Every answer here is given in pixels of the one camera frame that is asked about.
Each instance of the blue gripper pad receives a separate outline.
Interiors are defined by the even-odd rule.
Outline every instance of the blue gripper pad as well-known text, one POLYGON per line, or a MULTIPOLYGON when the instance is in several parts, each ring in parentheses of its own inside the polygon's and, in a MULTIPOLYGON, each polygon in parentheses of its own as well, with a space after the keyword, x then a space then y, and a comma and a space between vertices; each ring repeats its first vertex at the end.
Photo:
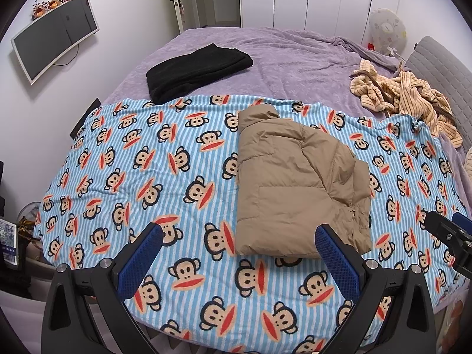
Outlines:
MULTIPOLYGON (((139 243, 141 236, 133 242, 139 243)), ((121 301, 132 298, 162 247, 162 228, 154 224, 118 274, 117 294, 121 301)))
POLYGON ((343 297, 357 302, 360 296, 359 275, 323 226, 316 228, 315 245, 343 297))
POLYGON ((464 229, 467 234, 472 235, 472 221, 469 220, 466 216, 463 216, 461 213, 454 213, 452 216, 452 222, 454 222, 461 229, 464 229))

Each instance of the tan puffer jacket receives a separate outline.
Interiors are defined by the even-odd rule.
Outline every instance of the tan puffer jacket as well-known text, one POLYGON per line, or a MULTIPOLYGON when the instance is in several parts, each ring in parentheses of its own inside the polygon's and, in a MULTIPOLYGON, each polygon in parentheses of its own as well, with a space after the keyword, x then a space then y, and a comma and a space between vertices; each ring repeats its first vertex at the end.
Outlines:
POLYGON ((236 251, 319 258, 328 223, 360 254, 371 250, 368 165, 336 138, 279 118, 273 105, 239 113, 236 251))

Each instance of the metal screw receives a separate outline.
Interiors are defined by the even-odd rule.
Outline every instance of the metal screw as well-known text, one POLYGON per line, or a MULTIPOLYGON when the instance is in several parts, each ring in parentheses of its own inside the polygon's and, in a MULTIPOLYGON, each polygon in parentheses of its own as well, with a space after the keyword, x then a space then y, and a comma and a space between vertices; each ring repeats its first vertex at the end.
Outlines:
POLYGON ((369 268, 369 269, 376 269, 378 268, 378 262, 376 260, 367 260, 365 261, 365 265, 369 268))
POLYGON ((111 258, 104 258, 103 260, 100 261, 100 267, 101 268, 107 268, 112 264, 112 259, 111 258))
POLYGON ((420 274, 421 273, 421 268, 420 268, 419 265, 413 264, 412 265, 412 271, 413 271, 413 273, 420 274))
POLYGON ((69 265, 66 264, 66 263, 62 263, 62 264, 60 264, 59 266, 56 267, 56 271, 58 273, 62 273, 63 271, 65 271, 67 269, 67 266, 69 266, 69 265))

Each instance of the striped towel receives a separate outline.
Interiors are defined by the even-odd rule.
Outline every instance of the striped towel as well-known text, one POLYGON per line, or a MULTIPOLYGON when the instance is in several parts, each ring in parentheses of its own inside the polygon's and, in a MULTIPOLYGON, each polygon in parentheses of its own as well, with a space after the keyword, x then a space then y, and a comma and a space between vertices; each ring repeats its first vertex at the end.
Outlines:
POLYGON ((356 76, 351 80, 351 93, 360 97, 360 103, 365 108, 373 112, 385 110, 390 114, 409 114, 424 121, 433 136, 438 137, 440 132, 444 132, 455 148, 462 145, 462 137, 452 120, 452 110, 447 98, 432 89, 427 81, 405 71, 400 71, 395 78, 381 76, 368 60, 361 60, 359 69, 353 75, 356 76), (367 74, 375 79, 384 94, 367 74))

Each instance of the wall-mounted monitor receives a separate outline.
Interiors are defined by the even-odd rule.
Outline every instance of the wall-mounted monitor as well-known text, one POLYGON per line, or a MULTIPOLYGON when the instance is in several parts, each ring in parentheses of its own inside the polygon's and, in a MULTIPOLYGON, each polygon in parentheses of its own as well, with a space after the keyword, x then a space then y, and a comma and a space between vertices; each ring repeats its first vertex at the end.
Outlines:
POLYGON ((33 84, 46 69, 98 29, 90 0, 69 0, 34 20, 11 42, 33 84))

